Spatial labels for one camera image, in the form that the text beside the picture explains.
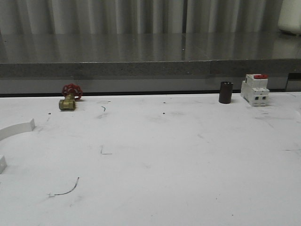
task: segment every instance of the corrugated metal wall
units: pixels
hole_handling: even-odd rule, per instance
[[[1,34],[276,31],[282,0],[0,0]]]

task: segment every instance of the black wire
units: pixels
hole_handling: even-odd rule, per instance
[[[79,182],[79,178],[77,178],[76,183],[75,183],[75,186],[74,186],[73,189],[71,189],[71,190],[68,191],[68,192],[65,192],[65,193],[62,193],[62,194],[55,194],[55,195],[63,195],[63,194],[68,194],[68,193],[72,192],[72,191],[76,188],[78,182]]]

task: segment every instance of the granite countertop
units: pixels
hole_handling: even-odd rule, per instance
[[[280,32],[0,36],[0,80],[241,79],[246,73],[285,77],[283,88],[289,73],[301,73],[301,38]]]

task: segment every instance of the valve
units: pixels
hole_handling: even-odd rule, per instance
[[[60,100],[58,107],[63,110],[74,110],[75,100],[80,100],[83,95],[81,88],[74,84],[64,85],[62,89],[62,95],[65,100]]]

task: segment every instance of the debris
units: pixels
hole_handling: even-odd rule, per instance
[[[103,153],[103,145],[101,145],[100,154],[112,154],[112,153]]]
[[[75,183],[75,186],[73,187],[73,189],[71,189],[71,190],[70,190],[70,191],[68,191],[68,192],[61,193],[61,194],[51,194],[51,193],[49,193],[48,195],[49,195],[49,197],[54,197],[54,196],[56,196],[56,195],[68,194],[68,193],[72,192],[72,191],[73,191],[73,190],[76,188],[76,186],[77,186],[78,182],[79,182],[79,178],[77,178],[77,180],[76,180],[76,183]]]

